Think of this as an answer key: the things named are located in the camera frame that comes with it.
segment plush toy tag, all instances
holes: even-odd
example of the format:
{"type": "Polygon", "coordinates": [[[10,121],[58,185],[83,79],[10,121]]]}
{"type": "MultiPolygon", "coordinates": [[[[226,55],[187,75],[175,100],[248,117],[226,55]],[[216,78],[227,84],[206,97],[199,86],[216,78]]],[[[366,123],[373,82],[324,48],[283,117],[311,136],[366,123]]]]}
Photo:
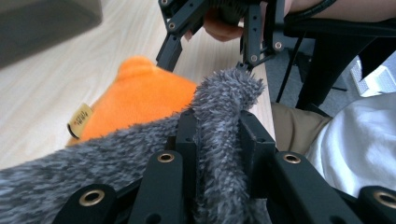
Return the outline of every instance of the plush toy tag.
{"type": "Polygon", "coordinates": [[[82,104],[79,107],[79,109],[67,123],[67,129],[73,137],[77,139],[81,137],[82,131],[84,131],[85,125],[88,123],[91,115],[92,110],[89,106],[82,104]]]}

